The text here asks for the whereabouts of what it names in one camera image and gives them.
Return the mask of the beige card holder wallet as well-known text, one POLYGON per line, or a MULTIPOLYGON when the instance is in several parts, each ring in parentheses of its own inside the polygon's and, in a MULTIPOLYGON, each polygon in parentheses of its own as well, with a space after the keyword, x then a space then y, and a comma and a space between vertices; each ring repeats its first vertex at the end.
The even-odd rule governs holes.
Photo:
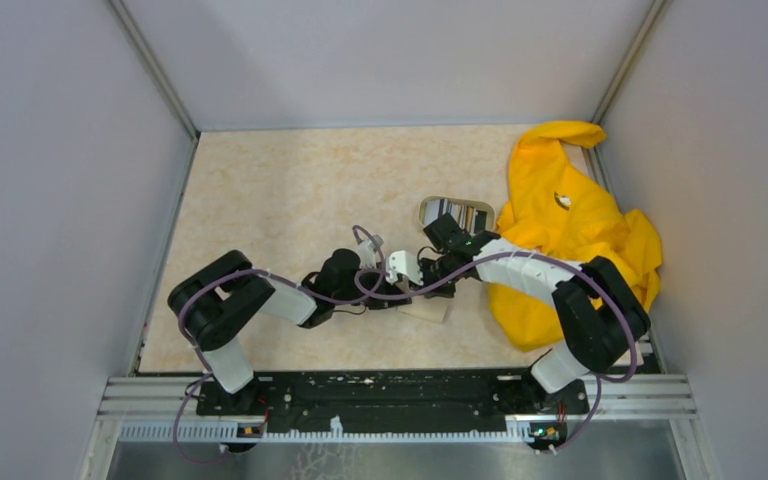
POLYGON ((451 303, 451 299, 442 297, 413 297, 409 304, 398 306, 397 310, 415 319, 442 324, 449 314, 451 303))

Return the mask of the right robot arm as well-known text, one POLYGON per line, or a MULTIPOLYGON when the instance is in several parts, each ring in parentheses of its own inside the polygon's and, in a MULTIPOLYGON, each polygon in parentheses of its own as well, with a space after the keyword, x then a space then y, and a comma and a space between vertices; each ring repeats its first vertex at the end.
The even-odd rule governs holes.
POLYGON ((490 231, 470 233, 445 214, 424 227, 436 259, 418 262, 414 287, 451 297, 456 281, 473 278, 538 300, 557 314, 563 338, 530 368, 523 398, 550 411, 563 388, 588 374, 604 374, 651 326, 650 318, 615 264, 596 256, 565 261, 514 245, 490 231))

